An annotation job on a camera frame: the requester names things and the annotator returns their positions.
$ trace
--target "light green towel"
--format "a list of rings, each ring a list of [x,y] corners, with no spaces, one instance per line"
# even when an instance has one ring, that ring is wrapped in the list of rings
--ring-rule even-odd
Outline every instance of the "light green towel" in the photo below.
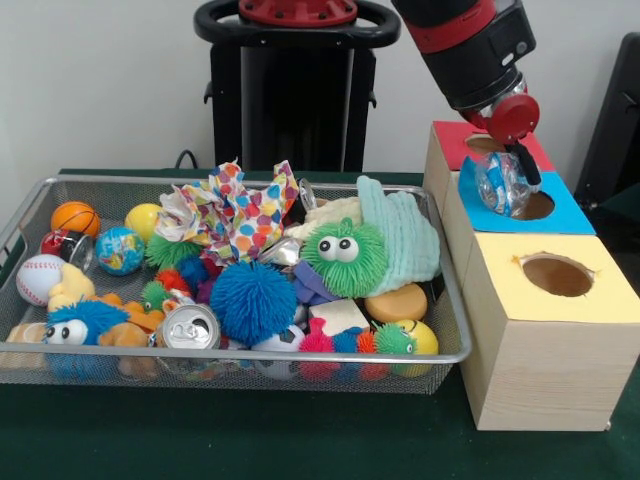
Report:
[[[365,175],[358,178],[358,197],[364,223],[380,229],[389,252],[389,268],[369,296],[432,280],[439,272],[440,240],[415,198],[406,192],[385,196],[380,182]]]

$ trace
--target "green fuzzy toy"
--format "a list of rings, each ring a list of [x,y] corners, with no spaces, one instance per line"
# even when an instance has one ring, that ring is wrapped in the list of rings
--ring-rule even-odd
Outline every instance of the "green fuzzy toy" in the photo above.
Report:
[[[160,282],[149,282],[142,290],[142,299],[144,300],[144,311],[162,310],[162,302],[171,298],[164,286]]]
[[[170,242],[154,233],[149,239],[145,255],[147,263],[160,270],[175,268],[178,262],[190,255],[200,255],[202,247],[191,242]]]
[[[373,335],[373,343],[378,353],[390,353],[392,355],[412,354],[417,348],[418,342],[409,336],[404,328],[395,323],[387,323],[380,327]],[[402,375],[406,372],[406,365],[393,365],[391,371]]]
[[[367,296],[387,271],[388,254],[377,227],[353,226],[350,218],[316,228],[302,250],[302,258],[322,276],[336,296]]]

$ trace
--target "stacked boxes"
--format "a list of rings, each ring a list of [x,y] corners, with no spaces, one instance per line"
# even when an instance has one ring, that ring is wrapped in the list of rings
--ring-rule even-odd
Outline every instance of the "stacked boxes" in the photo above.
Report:
[[[474,134],[465,123],[434,123],[424,187],[472,327],[462,372],[476,425],[604,430],[640,353],[640,300],[532,135],[543,193],[524,218],[536,219],[478,205],[459,185],[464,158],[481,157],[478,145],[489,142],[476,137],[472,150]]]

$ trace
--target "googly eye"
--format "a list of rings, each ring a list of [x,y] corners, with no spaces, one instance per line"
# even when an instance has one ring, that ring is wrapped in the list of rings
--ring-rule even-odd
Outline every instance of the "googly eye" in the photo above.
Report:
[[[358,253],[360,253],[360,247],[353,237],[344,237],[338,242],[338,251],[336,252],[338,261],[342,263],[353,262],[358,258]]]
[[[50,326],[45,333],[44,339],[51,345],[62,345],[64,339],[62,338],[62,330],[67,327],[67,322],[56,323]]]
[[[82,345],[87,339],[89,329],[82,320],[69,320],[60,333],[66,345]]]
[[[333,262],[336,259],[337,250],[338,239],[336,237],[324,237],[318,244],[318,255],[328,262]]]

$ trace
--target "wire mesh basket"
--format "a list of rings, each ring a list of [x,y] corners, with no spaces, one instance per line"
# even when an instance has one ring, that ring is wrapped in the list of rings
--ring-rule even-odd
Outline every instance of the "wire mesh basket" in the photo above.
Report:
[[[79,200],[99,213],[103,231],[121,225],[128,211],[140,203],[158,201],[171,185],[188,179],[65,176],[37,184],[0,234],[0,249],[9,247],[13,262],[6,261],[0,286],[0,383],[273,389],[347,392],[434,393],[454,363],[471,350],[467,319],[442,225],[432,197],[417,187],[385,186],[386,193],[412,194],[420,211],[440,236],[439,277],[427,289],[426,323],[440,345],[438,355],[382,355],[341,353],[281,353],[250,350],[186,350],[10,343],[6,339],[21,323],[46,321],[46,309],[25,302],[18,294],[18,266],[39,253],[49,232],[55,208]],[[246,182],[263,188],[264,182]],[[355,185],[314,184],[316,196],[333,200],[356,196]],[[143,267],[126,277],[107,274],[93,260],[87,275],[98,295],[117,293],[123,301],[140,300],[143,286],[155,270]],[[329,371],[317,379],[299,375],[303,368]],[[397,374],[414,369],[415,377]],[[134,371],[135,375],[121,372]]]

